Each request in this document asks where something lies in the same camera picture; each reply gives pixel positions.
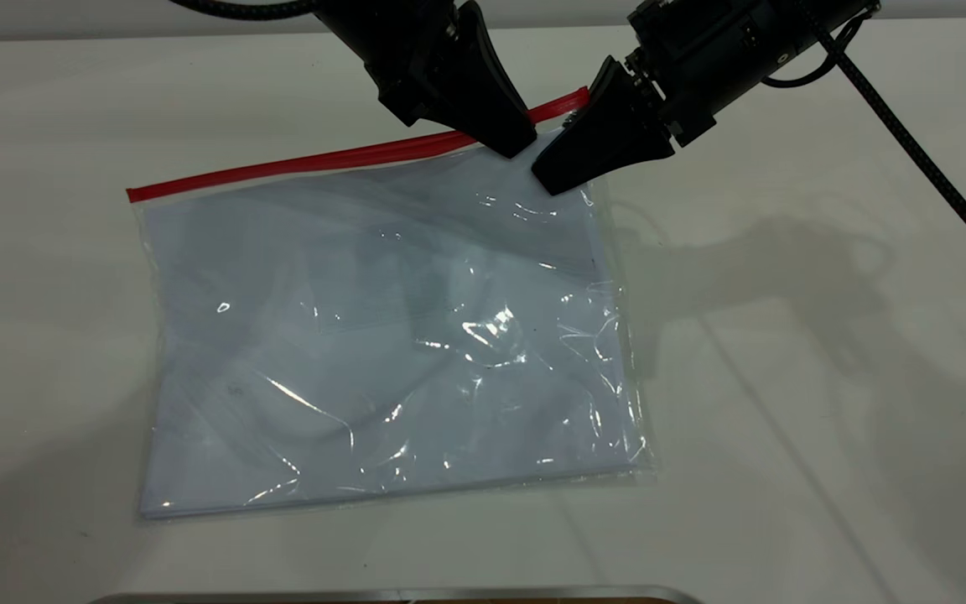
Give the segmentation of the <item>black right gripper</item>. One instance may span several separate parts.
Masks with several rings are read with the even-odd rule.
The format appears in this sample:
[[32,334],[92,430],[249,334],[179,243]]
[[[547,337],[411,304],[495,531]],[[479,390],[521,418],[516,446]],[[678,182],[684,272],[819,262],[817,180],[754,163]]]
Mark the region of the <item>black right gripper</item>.
[[794,55],[792,19],[776,1],[643,1],[628,20],[639,42],[630,68],[657,90],[605,58],[586,106],[532,164],[550,195],[672,157],[670,135],[686,148]]

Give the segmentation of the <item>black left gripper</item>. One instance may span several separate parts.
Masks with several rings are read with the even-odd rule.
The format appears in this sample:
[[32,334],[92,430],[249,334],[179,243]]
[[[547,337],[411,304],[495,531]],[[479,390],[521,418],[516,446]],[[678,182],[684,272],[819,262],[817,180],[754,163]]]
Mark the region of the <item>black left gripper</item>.
[[[434,100],[426,65],[452,23],[452,1],[321,1],[315,15],[363,61],[395,118],[406,126],[425,118]],[[506,159],[537,137],[475,1],[457,8],[448,47],[448,126]]]

